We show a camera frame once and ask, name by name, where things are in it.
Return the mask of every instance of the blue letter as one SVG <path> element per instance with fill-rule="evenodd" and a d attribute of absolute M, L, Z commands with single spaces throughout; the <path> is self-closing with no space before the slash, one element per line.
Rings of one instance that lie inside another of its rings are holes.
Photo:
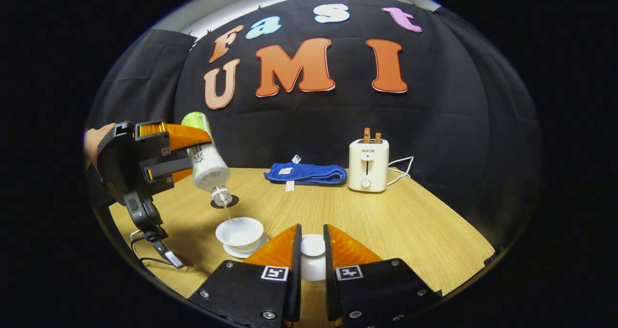
<path fill-rule="evenodd" d="M 252 30 L 247 32 L 247 39 L 258 37 L 260 35 L 269 34 L 279 29 L 279 17 L 267 17 L 251 25 Z"/>
<path fill-rule="evenodd" d="M 322 4 L 313 9 L 314 14 L 318 14 L 315 20 L 320 24 L 325 22 L 342 22 L 350 17 L 345 4 Z"/>

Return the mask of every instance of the blue towel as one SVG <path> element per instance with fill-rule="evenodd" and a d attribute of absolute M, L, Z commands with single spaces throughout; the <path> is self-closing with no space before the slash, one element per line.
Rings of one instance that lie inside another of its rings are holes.
<path fill-rule="evenodd" d="M 347 172 L 337 165 L 276 163 L 270 172 L 264 172 L 264 177 L 271 182 L 294 181 L 295 185 L 342 185 L 347 180 Z"/>

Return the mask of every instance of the pink letter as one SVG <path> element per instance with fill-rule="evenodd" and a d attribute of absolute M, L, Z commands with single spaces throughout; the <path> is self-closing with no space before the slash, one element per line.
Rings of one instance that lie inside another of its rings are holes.
<path fill-rule="evenodd" d="M 408 20 L 408 18 L 414 18 L 414 17 L 408 13 L 404 13 L 401 9 L 391 7 L 391 8 L 382 8 L 382 10 L 385 12 L 391 13 L 391 16 L 393 17 L 393 19 L 395 19 L 395 22 L 398 23 L 399 26 L 403 27 L 404 29 L 409 29 L 410 31 L 413 31 L 413 32 L 423 31 L 423 29 L 421 29 L 420 26 L 416 26 L 413 23 L 411 23 L 410 20 Z"/>

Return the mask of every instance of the white cup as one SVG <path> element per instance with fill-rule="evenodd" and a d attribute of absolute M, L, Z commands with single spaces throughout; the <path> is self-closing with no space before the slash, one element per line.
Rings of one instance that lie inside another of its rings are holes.
<path fill-rule="evenodd" d="M 305 281 L 326 279 L 326 244 L 319 234 L 303 235 L 300 243 L 300 278 Z"/>
<path fill-rule="evenodd" d="M 233 251 L 240 253 L 253 252 L 260 246 L 264 234 L 264 226 L 259 220 L 240 216 L 219 224 L 214 235 Z"/>

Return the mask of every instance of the screw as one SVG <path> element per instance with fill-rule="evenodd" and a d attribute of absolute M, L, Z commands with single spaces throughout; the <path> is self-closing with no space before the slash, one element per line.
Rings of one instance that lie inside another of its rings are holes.
<path fill-rule="evenodd" d="M 264 317 L 265 319 L 275 319 L 277 315 L 275 315 L 274 312 L 271 311 L 264 311 L 262 313 L 262 317 Z"/>

